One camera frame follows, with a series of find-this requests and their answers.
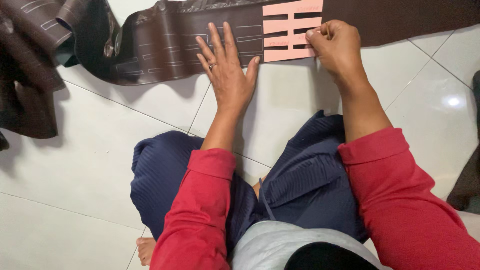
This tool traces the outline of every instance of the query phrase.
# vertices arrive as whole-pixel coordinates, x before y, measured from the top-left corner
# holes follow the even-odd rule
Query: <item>crumpled leather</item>
[[[232,25],[242,67],[257,55],[263,62],[263,51],[272,49],[263,38],[285,35],[263,35],[263,20],[285,17],[263,17],[262,7],[290,1],[162,0],[120,27],[106,0],[0,0],[0,128],[33,138],[57,135],[53,92],[65,88],[58,64],[81,64],[123,86],[203,73],[195,36],[207,40],[211,21]],[[478,24],[480,0],[324,0],[314,16],[346,21],[358,28],[364,47],[378,46]]]

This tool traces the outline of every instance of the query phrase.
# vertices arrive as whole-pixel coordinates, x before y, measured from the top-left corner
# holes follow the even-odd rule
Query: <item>tile grout line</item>
[[[424,50],[422,50],[420,47],[418,47],[415,43],[413,43],[413,41],[411,41],[410,39],[407,38],[408,41],[410,41],[411,44],[413,44],[413,46],[417,47],[419,50],[421,50],[421,52],[423,52],[424,54],[426,54],[428,57],[432,58],[432,56],[428,55],[427,52],[425,52]]]
[[[456,30],[453,30],[453,32],[447,37],[447,39],[438,47],[438,49],[433,53],[432,59],[435,56],[435,54],[440,50],[440,48],[449,40],[449,38],[456,32]]]
[[[89,218],[92,218],[92,219],[96,219],[96,220],[100,220],[100,221],[105,221],[105,222],[112,223],[112,224],[115,224],[115,225],[127,227],[127,228],[130,228],[130,229],[135,229],[135,230],[142,231],[142,230],[140,230],[140,229],[133,228],[133,227],[130,227],[130,226],[127,226],[127,225],[123,225],[123,224],[119,224],[119,223],[115,223],[115,222],[111,222],[111,221],[106,221],[106,220],[99,219],[99,218],[96,218],[96,217],[91,217],[91,216],[88,216],[88,215],[85,215],[85,214],[81,214],[81,213],[78,213],[78,212],[70,211],[70,210],[63,209],[63,208],[60,208],[60,207],[56,207],[56,206],[53,206],[53,205],[48,205],[48,204],[45,204],[45,203],[37,202],[37,201],[34,201],[34,200],[22,198],[22,197],[19,197],[19,196],[16,196],[16,195],[12,195],[12,194],[8,194],[8,193],[2,192],[2,191],[0,191],[0,194],[4,194],[4,195],[7,195],[7,196],[12,196],[12,197],[15,197],[15,198],[19,198],[19,199],[26,200],[26,201],[30,201],[30,202],[34,202],[34,203],[38,203],[38,204],[41,204],[41,205],[44,205],[44,206],[48,206],[48,207],[53,207],[53,208],[60,209],[60,210],[63,210],[63,211],[67,211],[67,212],[70,212],[70,213],[74,213],[74,214],[77,214],[77,215],[81,215],[81,216],[89,217]]]
[[[473,90],[473,88],[471,88],[470,86],[468,86],[466,83],[464,83],[462,80],[460,80],[457,76],[455,76],[453,73],[450,72],[450,70],[448,70],[446,67],[442,66],[442,64],[440,64],[439,62],[437,62],[437,60],[433,59],[432,60],[437,63],[439,66],[441,66],[443,69],[445,69],[448,73],[450,73],[453,77],[455,77],[455,79],[459,80],[461,83],[463,83],[463,85],[465,85],[466,87],[470,88],[470,90]]]
[[[133,252],[132,258],[130,259],[130,262],[128,263],[127,270],[128,270],[128,268],[130,267],[130,265],[132,264],[133,257],[135,257],[135,253],[137,252],[137,250],[138,250],[138,246],[135,247],[135,251]]]
[[[136,247],[135,247],[135,250],[133,251],[132,258],[130,259],[130,262],[129,262],[128,265],[127,265],[127,269],[126,269],[126,270],[128,270],[128,268],[129,268],[130,265],[132,264],[133,257],[135,256],[135,253],[137,252],[137,249],[138,249],[138,247],[136,246]]]
[[[433,58],[430,57],[430,59],[422,66],[422,68],[418,71],[417,74],[415,74],[415,76],[408,82],[408,84],[403,88],[403,90],[398,94],[398,96],[392,101],[392,103],[390,103],[390,105],[388,105],[388,107],[384,110],[384,112],[386,113],[388,108],[390,108],[390,106],[392,106],[393,103],[395,103],[395,100],[397,100],[397,98],[405,91],[405,89],[410,85],[411,82],[413,82],[413,80],[415,80],[415,78],[420,74],[420,72],[427,66],[428,63],[430,63],[430,61],[432,61]]]
[[[204,98],[202,99],[202,102],[200,103],[200,106],[198,106],[197,113],[195,114],[195,117],[193,118],[192,124],[190,125],[190,128],[188,129],[187,133],[190,133],[190,130],[192,130],[193,123],[195,123],[195,119],[197,119],[198,112],[200,111],[200,108],[202,107],[202,104],[204,103],[205,97],[207,96],[207,93],[208,93],[208,89],[210,89],[211,85],[212,85],[212,83],[210,82],[210,84],[207,87],[207,90],[205,91]]]
[[[470,86],[468,86],[466,83],[464,83],[462,80],[460,80],[457,76],[455,76],[453,73],[450,72],[450,70],[448,70],[446,67],[442,66],[442,64],[440,64],[437,60],[435,60],[433,57],[435,56],[435,54],[442,48],[442,46],[449,40],[449,38],[456,32],[456,30],[454,30],[449,36],[448,38],[442,43],[442,45],[437,49],[437,51],[435,51],[435,53],[430,56],[430,59],[433,60],[435,63],[437,63],[438,65],[440,65],[441,67],[443,67],[443,69],[445,69],[448,73],[450,73],[453,77],[455,77],[455,79],[459,80],[461,83],[463,83],[466,87],[470,88],[471,90],[473,90],[473,88],[471,88]],[[415,45],[415,43],[413,43],[412,41],[410,41],[415,47],[419,48],[417,45]]]
[[[251,160],[251,161],[253,161],[253,162],[256,162],[256,163],[258,163],[258,164],[260,164],[260,165],[263,165],[263,166],[265,166],[265,167],[268,167],[268,168],[270,168],[270,169],[272,168],[272,167],[270,167],[270,166],[267,166],[267,165],[265,165],[265,164],[263,164],[263,163],[261,163],[261,162],[258,162],[258,161],[256,161],[256,160],[253,160],[253,159],[251,159],[251,158],[248,158],[248,157],[246,157],[246,156],[244,156],[244,155],[242,155],[242,154],[240,154],[240,153],[237,153],[237,152],[235,152],[235,151],[234,151],[233,153],[235,153],[235,154],[237,154],[237,155],[239,155],[239,156],[241,156],[241,157],[243,157],[243,158],[246,158],[246,159],[248,159],[248,160]]]
[[[143,115],[145,115],[145,116],[148,116],[148,117],[150,117],[150,118],[152,118],[152,119],[155,119],[155,120],[157,120],[157,121],[159,121],[159,122],[162,122],[162,123],[164,123],[164,124],[166,124],[166,125],[169,125],[169,126],[171,126],[171,127],[178,128],[178,129],[180,129],[180,130],[182,130],[182,131],[187,132],[186,130],[183,130],[183,129],[179,128],[179,127],[176,127],[176,126],[174,126],[174,125],[171,125],[171,124],[169,124],[169,123],[166,123],[166,122],[164,122],[164,121],[162,121],[162,120],[159,120],[159,119],[157,119],[157,118],[155,118],[155,117],[152,117],[152,116],[150,116],[150,115],[148,115],[148,114],[144,114],[144,113],[141,112],[141,111],[137,111],[137,110],[135,110],[135,109],[133,109],[133,108],[130,108],[130,107],[128,107],[127,105],[124,105],[124,104],[118,103],[118,102],[116,102],[116,101],[114,101],[114,100],[111,100],[111,99],[109,99],[109,98],[106,98],[106,97],[102,96],[101,94],[98,94],[98,93],[95,93],[95,92],[90,91],[90,90],[88,90],[88,89],[85,89],[85,88],[83,88],[83,87],[81,87],[81,86],[78,86],[78,85],[76,85],[76,84],[73,84],[73,83],[71,83],[71,82],[69,82],[69,81],[65,81],[65,80],[63,80],[63,81],[64,81],[64,82],[67,82],[67,83],[69,83],[69,84],[71,84],[71,85],[74,85],[74,86],[76,86],[76,87],[78,87],[78,88],[80,88],[80,89],[83,89],[83,90],[85,90],[85,91],[87,91],[87,92],[90,92],[90,93],[92,93],[92,94],[95,94],[95,95],[97,95],[97,96],[99,96],[99,97],[102,97],[102,98],[104,98],[104,99],[107,99],[107,100],[110,100],[110,101],[112,101],[112,102],[115,102],[115,103],[117,103],[117,104],[119,104],[119,105],[122,105],[122,106],[124,106],[124,107],[126,107],[126,108],[129,108],[129,109],[131,109],[131,110],[134,110],[134,111],[136,111],[137,113],[140,113],[140,114],[143,114]]]
[[[243,157],[243,158],[246,158],[246,159],[248,159],[248,160],[251,160],[251,161],[253,161],[253,162],[256,162],[256,163],[258,163],[258,164],[260,164],[260,165],[264,165],[265,167],[268,167],[268,168],[270,168],[270,169],[272,168],[272,167],[267,166],[267,165],[265,165],[265,164],[263,164],[263,163],[260,163],[260,162],[258,162],[258,161],[256,161],[256,160],[252,160],[251,158],[248,158],[248,157],[246,157],[246,156],[244,156],[244,155],[242,155],[242,154],[239,154],[239,153],[237,153],[237,152],[234,152],[234,153],[237,154],[237,155],[239,155],[239,156],[241,156],[241,157]]]

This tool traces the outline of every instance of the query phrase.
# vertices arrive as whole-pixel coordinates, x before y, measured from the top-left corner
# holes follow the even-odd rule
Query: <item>navy blue pants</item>
[[[319,111],[287,143],[260,189],[234,173],[227,218],[227,248],[233,250],[247,229],[277,220],[302,228],[328,228],[360,242],[368,239],[337,147],[345,142],[341,115]],[[155,239],[187,171],[192,150],[203,139],[170,131],[137,144],[133,155],[131,198]]]

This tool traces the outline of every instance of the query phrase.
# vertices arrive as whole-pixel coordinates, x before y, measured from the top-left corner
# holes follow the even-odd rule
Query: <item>floor tile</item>
[[[0,194],[2,270],[126,269],[142,231]]]
[[[430,59],[408,41],[363,49],[362,57],[385,109]],[[257,89],[239,124],[235,152],[273,167],[287,141],[320,109],[341,112],[340,94],[312,58],[261,65]],[[190,133],[205,137],[215,113],[210,87]]]
[[[432,60],[386,113],[445,199],[478,145],[472,91]]]
[[[446,31],[419,37],[412,37],[409,38],[409,40],[431,57],[438,51],[438,49],[440,49],[442,44],[452,33],[453,31]]]
[[[145,232],[142,237],[144,238],[149,238],[153,237],[153,235],[150,232]],[[138,248],[135,250],[135,255],[133,255],[132,261],[130,262],[130,265],[128,266],[127,270],[148,270],[150,267],[149,266],[142,266],[142,261],[140,261],[140,258],[138,257]]]
[[[433,59],[472,88],[472,78],[480,70],[480,25],[456,30]]]
[[[428,55],[407,40],[364,48],[361,57],[368,79],[384,109],[392,104],[430,60]]]
[[[266,176],[271,170],[271,168],[239,154],[235,154],[235,156],[237,157],[236,172],[251,186],[256,185],[258,179]]]
[[[465,224],[468,234],[480,242],[480,215],[461,211],[457,211],[457,213]]]
[[[67,83],[54,94],[58,137],[2,130],[0,192],[140,230],[130,200],[135,145],[174,127]]]
[[[192,77],[143,86],[118,86],[91,75],[80,65],[57,68],[62,79],[188,131],[210,85],[208,77]]]

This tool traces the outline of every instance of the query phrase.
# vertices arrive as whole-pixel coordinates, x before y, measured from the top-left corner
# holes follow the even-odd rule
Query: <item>red shirt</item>
[[[401,129],[386,128],[338,148],[378,256],[395,270],[480,269],[480,244],[430,190]],[[193,151],[151,270],[229,269],[225,221],[235,157]]]

